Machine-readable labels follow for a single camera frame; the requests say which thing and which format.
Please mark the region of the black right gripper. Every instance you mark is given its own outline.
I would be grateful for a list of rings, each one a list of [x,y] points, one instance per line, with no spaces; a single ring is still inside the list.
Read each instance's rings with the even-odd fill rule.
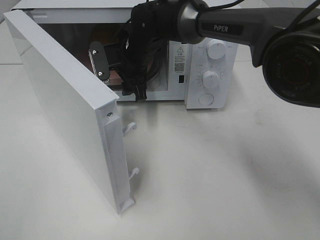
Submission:
[[[93,73],[104,84],[110,70],[122,79],[123,96],[134,95],[135,101],[147,99],[148,82],[159,75],[163,67],[162,50],[172,36],[173,7],[169,2],[145,2],[133,7],[130,19],[116,39],[103,46],[98,41],[89,45]]]

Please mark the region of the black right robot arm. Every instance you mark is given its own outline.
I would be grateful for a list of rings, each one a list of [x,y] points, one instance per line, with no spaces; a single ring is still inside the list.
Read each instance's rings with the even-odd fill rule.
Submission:
[[[106,82],[110,71],[122,78],[124,95],[147,98],[151,57],[164,41],[198,44],[204,38],[246,45],[252,65],[282,100],[320,106],[320,3],[308,7],[236,8],[202,0],[152,0],[131,10],[125,37],[103,45],[94,41],[89,57],[94,74]]]

